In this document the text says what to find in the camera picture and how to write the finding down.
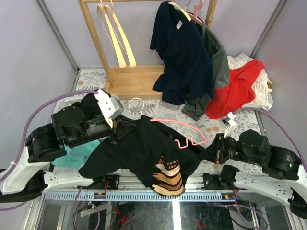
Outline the black t shirt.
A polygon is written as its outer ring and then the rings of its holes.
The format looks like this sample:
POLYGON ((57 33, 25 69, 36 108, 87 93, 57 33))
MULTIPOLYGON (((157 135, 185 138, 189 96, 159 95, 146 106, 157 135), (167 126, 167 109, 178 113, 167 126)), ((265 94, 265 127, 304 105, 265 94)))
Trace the black t shirt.
POLYGON ((202 160, 215 161, 215 145, 181 149, 186 137, 147 116, 135 120, 115 144, 104 139, 79 169, 82 177, 97 179, 118 169, 128 169, 144 184, 163 196, 185 192, 187 178, 202 160))

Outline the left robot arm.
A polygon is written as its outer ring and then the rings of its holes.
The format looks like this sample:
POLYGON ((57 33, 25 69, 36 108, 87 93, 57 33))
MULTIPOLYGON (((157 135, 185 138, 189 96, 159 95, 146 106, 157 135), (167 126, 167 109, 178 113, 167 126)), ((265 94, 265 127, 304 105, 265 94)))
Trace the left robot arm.
POLYGON ((9 173, 0 185, 1 203, 27 202, 48 190, 65 187, 100 189, 105 177, 97 172, 89 179, 79 172, 46 172, 52 161, 67 154, 65 147, 74 148, 93 140, 107 138, 115 145, 136 127, 136 122, 122 115, 108 124, 102 115, 87 120, 84 111, 68 106, 51 116, 52 122, 35 129, 26 139, 20 161, 2 173, 9 173))

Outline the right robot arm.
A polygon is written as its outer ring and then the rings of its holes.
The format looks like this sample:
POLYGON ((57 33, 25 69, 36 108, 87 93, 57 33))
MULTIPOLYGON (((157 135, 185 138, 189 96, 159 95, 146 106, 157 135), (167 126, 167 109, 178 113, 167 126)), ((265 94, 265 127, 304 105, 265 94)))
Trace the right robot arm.
POLYGON ((251 129, 241 133, 238 141, 217 134, 213 146, 216 164, 234 160, 262 168, 262 174, 252 175, 225 165, 218 180, 222 188, 251 190, 289 207, 301 218, 307 217, 307 172, 293 151, 271 145, 266 136, 251 129))

